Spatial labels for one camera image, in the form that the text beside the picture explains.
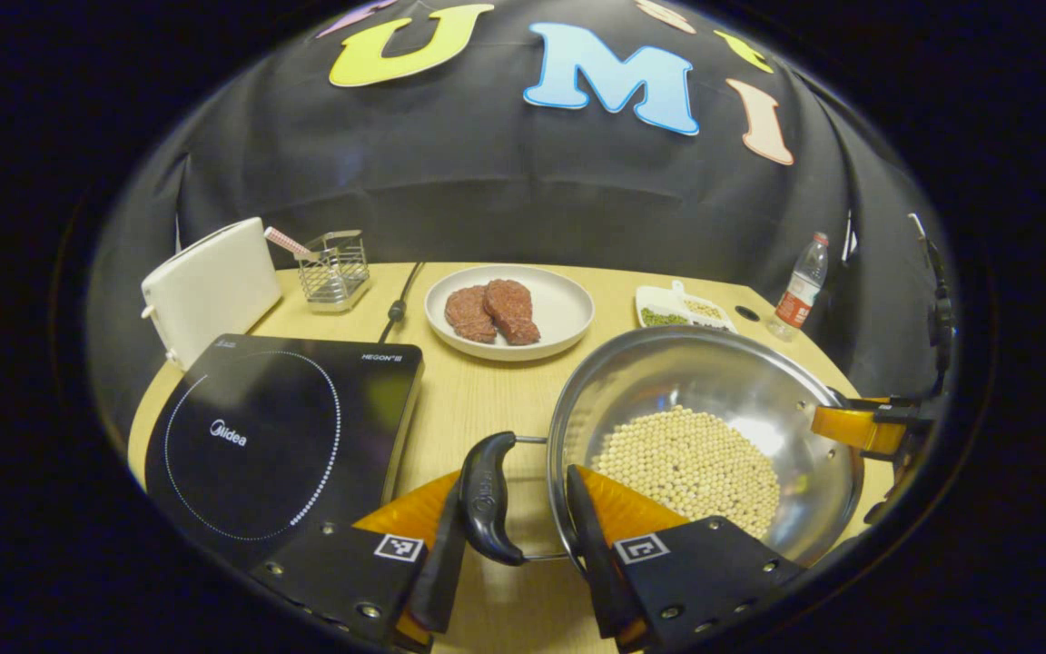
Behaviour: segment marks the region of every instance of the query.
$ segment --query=pink-handled utensil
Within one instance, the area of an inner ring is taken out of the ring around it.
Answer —
[[[286,248],[288,251],[295,253],[295,255],[306,255],[309,253],[309,248],[304,247],[302,244],[290,239],[286,234],[277,231],[270,227],[265,229],[265,239],[269,239],[274,244],[279,245],[279,247]]]

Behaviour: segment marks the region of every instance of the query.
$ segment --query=plastic water bottle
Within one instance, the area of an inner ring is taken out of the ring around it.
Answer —
[[[814,298],[822,290],[825,274],[829,271],[829,240],[818,231],[814,242],[801,252],[794,265],[794,276],[789,278],[789,288],[777,302],[777,310],[765,326],[776,338],[791,341],[794,334],[801,331],[810,310],[814,309]]]

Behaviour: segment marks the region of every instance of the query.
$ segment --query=wooden table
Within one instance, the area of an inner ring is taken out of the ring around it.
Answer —
[[[410,492],[433,478],[454,472],[465,453],[482,437],[500,430],[546,435],[564,382],[585,357],[606,340],[638,328],[634,308],[637,286],[669,287],[665,274],[622,272],[544,265],[573,278],[592,294],[595,321],[581,342],[543,361],[499,363],[464,355],[445,344],[430,330],[424,298],[433,283],[474,264],[428,264],[407,298],[406,319],[387,342],[423,348],[423,388],[412,415],[394,494]],[[370,265],[373,285],[353,311],[314,314],[308,310],[295,270],[278,272],[283,297],[263,316],[251,334],[286,338],[376,342],[386,324],[390,302],[402,293],[410,264]],[[765,318],[773,311],[750,287],[723,285],[704,278],[682,278],[689,294],[718,303],[740,334],[767,343],[824,382],[849,397],[858,393],[842,371],[804,334],[793,342],[773,338]],[[763,320],[751,322],[733,311],[748,307]],[[138,407],[128,444],[128,463],[144,484],[144,456],[156,419],[182,378],[165,364]],[[528,555],[561,551],[547,503],[545,448],[519,446],[506,456],[510,487],[506,531]],[[883,500],[892,483],[890,466],[866,459],[863,497],[842,539],[864,529],[861,518]],[[481,558],[468,547],[448,633],[436,636],[435,651],[598,651],[614,654],[610,640],[598,636],[589,587],[568,560],[540,561],[511,568]]]

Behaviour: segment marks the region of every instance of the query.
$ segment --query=induction cooktop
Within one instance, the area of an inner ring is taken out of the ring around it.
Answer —
[[[423,371],[414,346],[222,335],[157,420],[149,496],[244,570],[351,524],[390,500]]]

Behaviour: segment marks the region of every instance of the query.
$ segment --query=midea logo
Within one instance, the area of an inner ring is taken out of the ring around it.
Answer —
[[[208,429],[208,433],[227,439],[230,444],[237,444],[237,446],[241,447],[245,447],[245,444],[249,443],[249,439],[245,438],[245,436],[242,436],[235,431],[229,430],[228,427],[225,427],[224,420],[220,418],[212,422],[212,426]]]

